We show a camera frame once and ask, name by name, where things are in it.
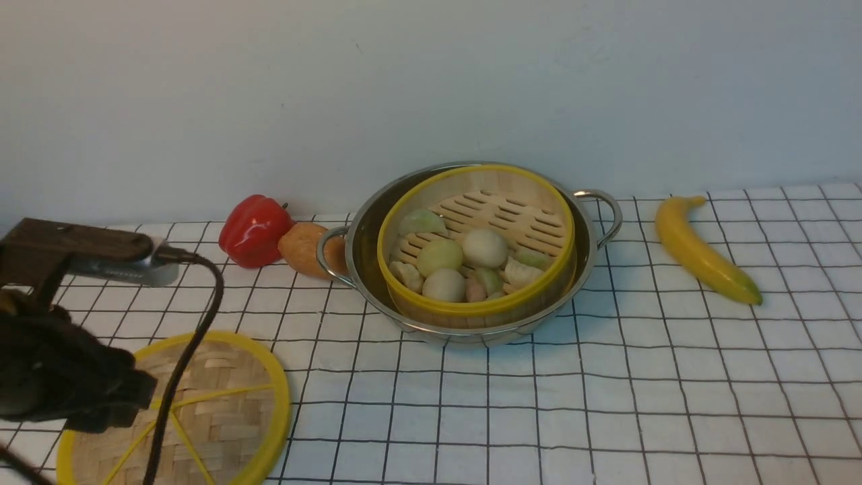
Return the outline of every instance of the metal pot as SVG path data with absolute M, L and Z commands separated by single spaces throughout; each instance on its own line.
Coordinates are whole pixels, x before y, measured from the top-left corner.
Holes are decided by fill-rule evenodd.
M 389 209 L 411 188 L 423 180 L 456 167 L 483 165 L 483 162 L 455 162 L 423 168 L 392 181 L 359 209 L 349 226 L 343 226 L 327 231 L 317 244 L 317 261 L 332 275 L 351 288 L 355 288 L 386 317 L 392 320 L 402 331 L 412 334 L 428 343 L 453 347 L 490 347 L 512 342 L 534 331 L 542 322 L 552 318 L 574 297 L 584 285 L 595 265 L 596 254 L 605 244 L 616 236 L 622 226 L 622 210 L 616 200 L 599 190 L 582 190 L 568 192 L 559 184 L 557 187 L 572 208 L 575 223 L 575 257 L 578 259 L 577 278 L 569 290 L 556 303 L 542 312 L 517 322 L 484 329 L 448 329 L 404 317 L 395 308 L 387 290 L 383 275 L 377 264 L 377 236 L 384 217 Z M 608 204 L 614 213 L 614 222 L 607 234 L 598 241 L 593 225 L 584 207 L 578 201 L 580 198 L 597 198 Z M 336 273 L 323 257 L 323 247 L 326 241 L 336 236 L 345 236 L 347 252 L 347 270 L 349 275 Z

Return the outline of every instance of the bamboo steamer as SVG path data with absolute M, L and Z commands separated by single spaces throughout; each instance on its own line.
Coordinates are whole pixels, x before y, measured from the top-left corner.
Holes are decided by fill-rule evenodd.
M 540 251 L 552 265 L 533 284 L 515 290 L 505 279 L 506 296 L 476 303 L 448 303 L 410 291 L 389 270 L 392 261 L 416 263 L 436 234 L 401 236 L 398 226 L 412 211 L 427 208 L 441 216 L 448 239 L 461 243 L 471 229 L 492 229 L 509 244 Z M 390 296 L 405 317 L 447 328 L 487 328 L 542 311 L 565 294 L 575 279 L 574 222 L 565 198 L 543 177 L 509 165 L 455 168 L 431 177 L 404 194 L 387 214 L 378 235 L 378 265 Z M 474 268 L 460 269 L 468 275 Z
M 191 334 L 135 353 L 136 367 L 164 393 Z M 160 399 L 129 428 L 101 434 L 64 431 L 57 476 L 64 485 L 135 485 L 143 481 Z M 290 392 L 275 356 L 229 332 L 207 333 L 175 395 L 162 444 L 157 485 L 254 485 L 278 460 L 290 427 Z

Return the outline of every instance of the black cable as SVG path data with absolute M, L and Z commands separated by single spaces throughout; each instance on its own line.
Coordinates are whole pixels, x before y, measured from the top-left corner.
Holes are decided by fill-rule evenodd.
M 47 478 L 39 475 L 39 472 L 36 471 L 35 468 L 24 462 L 24 460 L 15 453 L 9 451 L 2 444 L 0 444 L 0 461 L 8 463 L 15 472 L 29 480 L 30 483 L 35 483 L 36 485 L 53 485 Z
M 153 485 L 155 482 L 156 472 L 159 469 L 159 461 L 161 460 L 162 442 L 165 439 L 167 431 L 167 421 L 170 418 L 171 406 L 173 405 L 174 394 L 179 387 L 179 381 L 183 377 L 185 368 L 188 367 L 191 358 L 197 350 L 198 345 L 203 341 L 207 330 L 216 319 L 219 307 L 222 305 L 222 297 L 224 296 L 224 277 L 222 271 L 216 264 L 203 256 L 190 253 L 183 249 L 164 247 L 156 253 L 156 257 L 165 262 L 176 262 L 185 264 L 199 264 L 205 266 L 215 276 L 215 289 L 213 290 L 213 298 L 209 303 L 209 308 L 204 313 L 201 323 L 195 329 L 195 333 L 191 336 L 188 345 L 185 346 L 183 354 L 177 360 L 177 366 L 171 373 L 171 377 L 165 387 L 165 393 L 162 397 L 162 403 L 159 407 L 159 414 L 156 417 L 155 427 L 153 429 L 153 446 L 150 449 L 150 456 L 147 459 L 147 470 L 144 475 L 143 485 Z M 35 485 L 53 485 L 47 478 L 41 476 L 36 469 L 25 463 L 19 456 L 12 453 L 5 446 L 0 444 L 0 462 L 6 462 L 18 474 L 29 480 Z
M 183 350 L 183 354 L 177 360 L 177 367 L 174 368 L 171 378 L 165 387 L 165 394 L 162 397 L 161 407 L 159 408 L 159 414 L 156 417 L 155 428 L 153 429 L 153 446 L 150 448 L 150 457 L 147 460 L 147 471 L 144 474 L 143 485 L 153 485 L 155 482 L 156 472 L 159 469 L 159 460 L 161 459 L 162 441 L 165 439 L 167 420 L 170 418 L 174 394 L 177 392 L 179 381 L 183 377 L 183 372 L 185 372 L 185 368 L 189 365 L 195 350 L 197 350 L 197 346 L 203 341 L 203 336 L 207 333 L 209 326 L 212 325 L 213 320 L 216 318 L 224 294 L 224 277 L 222 276 L 221 269 L 214 262 L 200 255 L 175 248 L 165 248 L 165 250 L 157 253 L 156 256 L 166 261 L 174 260 L 176 262 L 199 264 L 207 267 L 213 276 L 215 276 L 215 290 L 213 291 L 213 299 L 209 304 L 209 308 L 204 313 L 201 323 L 195 329 L 195 333 L 191 336 L 189 344 Z

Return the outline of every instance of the banana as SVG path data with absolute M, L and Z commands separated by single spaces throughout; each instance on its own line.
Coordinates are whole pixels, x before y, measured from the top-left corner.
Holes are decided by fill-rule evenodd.
M 655 229 L 665 250 L 689 273 L 717 293 L 747 305 L 760 305 L 763 296 L 744 271 L 705 243 L 689 225 L 689 211 L 706 198 L 671 197 L 655 215 Z

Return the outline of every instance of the red bell pepper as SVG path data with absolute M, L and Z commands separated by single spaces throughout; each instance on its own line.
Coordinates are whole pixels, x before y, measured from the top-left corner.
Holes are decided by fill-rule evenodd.
M 228 216 L 218 238 L 219 248 L 241 268 L 261 268 L 281 257 L 278 239 L 295 224 L 287 204 L 262 195 L 246 198 Z

